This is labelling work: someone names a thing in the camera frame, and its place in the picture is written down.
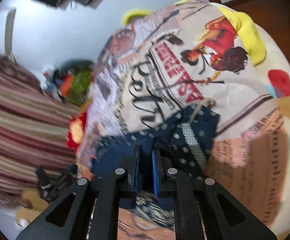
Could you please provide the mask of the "red plush toy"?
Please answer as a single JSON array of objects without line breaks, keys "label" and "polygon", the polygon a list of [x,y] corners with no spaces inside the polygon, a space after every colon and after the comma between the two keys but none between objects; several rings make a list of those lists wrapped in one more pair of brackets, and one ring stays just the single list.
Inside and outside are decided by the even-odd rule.
[{"label": "red plush toy", "polygon": [[79,113],[72,118],[67,133],[67,148],[77,151],[85,133],[87,112]]}]

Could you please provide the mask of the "navy patterned hooded garment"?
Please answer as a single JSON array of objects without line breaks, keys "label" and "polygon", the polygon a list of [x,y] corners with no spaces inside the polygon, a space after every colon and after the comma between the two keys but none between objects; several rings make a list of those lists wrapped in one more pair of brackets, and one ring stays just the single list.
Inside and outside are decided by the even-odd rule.
[{"label": "navy patterned hooded garment", "polygon": [[157,226],[174,229],[172,199],[158,200],[159,178],[156,153],[170,159],[176,169],[189,177],[203,177],[210,157],[220,116],[208,107],[190,105],[150,129],[122,136],[103,137],[98,145],[91,172],[102,178],[123,166],[132,157],[133,146],[139,149],[136,169],[136,199],[122,200],[120,206]]}]

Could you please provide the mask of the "newspaper print bed cover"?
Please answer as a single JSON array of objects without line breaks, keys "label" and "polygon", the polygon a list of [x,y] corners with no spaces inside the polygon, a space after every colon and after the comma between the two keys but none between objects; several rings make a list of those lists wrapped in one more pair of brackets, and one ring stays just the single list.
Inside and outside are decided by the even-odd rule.
[{"label": "newspaper print bed cover", "polygon": [[219,114],[204,176],[233,194],[280,239],[290,233],[290,66],[256,25],[267,54],[254,66],[213,4],[170,5],[118,30],[104,44],[77,162],[96,179],[100,140],[150,129],[197,104]]}]

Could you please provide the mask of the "orange box on pile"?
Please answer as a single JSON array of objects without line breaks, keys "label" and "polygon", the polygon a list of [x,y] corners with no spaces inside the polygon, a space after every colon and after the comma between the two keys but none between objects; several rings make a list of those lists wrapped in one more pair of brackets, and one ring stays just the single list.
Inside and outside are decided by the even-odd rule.
[{"label": "orange box on pile", "polygon": [[74,75],[68,75],[63,80],[63,84],[60,87],[60,95],[64,98],[67,97],[70,87],[72,86]]}]

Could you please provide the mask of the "striped red gold curtain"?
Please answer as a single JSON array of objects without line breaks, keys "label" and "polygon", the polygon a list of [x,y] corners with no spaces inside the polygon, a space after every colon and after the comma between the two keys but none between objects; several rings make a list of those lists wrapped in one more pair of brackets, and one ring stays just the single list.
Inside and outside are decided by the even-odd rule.
[{"label": "striped red gold curtain", "polygon": [[44,94],[27,69],[0,55],[0,206],[21,204],[38,185],[36,168],[51,177],[75,163],[67,147],[78,107]]}]

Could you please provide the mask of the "white wall air conditioner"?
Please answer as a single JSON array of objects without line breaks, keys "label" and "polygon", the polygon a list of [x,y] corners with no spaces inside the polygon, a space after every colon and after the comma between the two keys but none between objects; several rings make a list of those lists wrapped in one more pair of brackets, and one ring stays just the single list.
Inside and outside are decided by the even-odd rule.
[{"label": "white wall air conditioner", "polygon": [[12,38],[13,38],[13,26],[14,18],[16,16],[16,8],[13,8],[8,11],[6,16],[5,24],[5,55],[11,59],[13,63],[16,63],[16,59],[12,52]]}]

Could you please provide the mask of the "yellow plush blanket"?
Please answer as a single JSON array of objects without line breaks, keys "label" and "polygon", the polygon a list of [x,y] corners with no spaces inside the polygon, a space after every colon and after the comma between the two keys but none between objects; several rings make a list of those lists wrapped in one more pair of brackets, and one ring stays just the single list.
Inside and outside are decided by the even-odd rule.
[{"label": "yellow plush blanket", "polygon": [[[175,2],[174,5],[194,1],[196,0],[180,0]],[[235,31],[238,33],[239,38],[242,40],[243,45],[247,49],[253,65],[257,66],[259,63],[263,62],[266,59],[267,50],[252,18],[244,12],[234,11],[225,5],[219,3],[212,4],[216,6],[232,24]],[[122,25],[126,26],[130,24],[132,20],[148,16],[151,13],[152,11],[147,9],[129,10],[123,15]]]}]

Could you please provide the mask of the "grey neck pillow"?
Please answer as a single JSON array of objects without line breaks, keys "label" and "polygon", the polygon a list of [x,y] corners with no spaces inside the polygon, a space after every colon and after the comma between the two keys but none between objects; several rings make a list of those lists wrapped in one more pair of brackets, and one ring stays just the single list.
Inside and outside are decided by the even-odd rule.
[{"label": "grey neck pillow", "polygon": [[91,60],[69,60],[61,64],[58,69],[60,75],[65,75],[68,73],[75,74],[80,70],[89,70],[92,69],[94,62]]}]

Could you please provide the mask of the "green storage box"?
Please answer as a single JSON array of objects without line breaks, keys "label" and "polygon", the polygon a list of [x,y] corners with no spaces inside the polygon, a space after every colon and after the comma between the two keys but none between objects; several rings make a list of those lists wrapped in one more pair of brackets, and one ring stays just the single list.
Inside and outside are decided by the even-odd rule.
[{"label": "green storage box", "polygon": [[87,99],[88,88],[92,81],[93,73],[91,70],[77,72],[66,96],[66,102],[81,106]]}]

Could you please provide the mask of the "pile of clutter clothes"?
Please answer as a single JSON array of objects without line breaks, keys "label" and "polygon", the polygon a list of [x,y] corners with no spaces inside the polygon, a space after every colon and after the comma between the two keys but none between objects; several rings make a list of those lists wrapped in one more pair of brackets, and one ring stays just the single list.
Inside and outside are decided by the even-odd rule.
[{"label": "pile of clutter clothes", "polygon": [[60,87],[63,84],[63,79],[59,76],[59,70],[51,67],[47,68],[43,72],[43,76],[45,78],[45,83],[43,87],[43,91],[48,96],[52,97],[58,102],[63,102],[64,97],[61,96]]}]

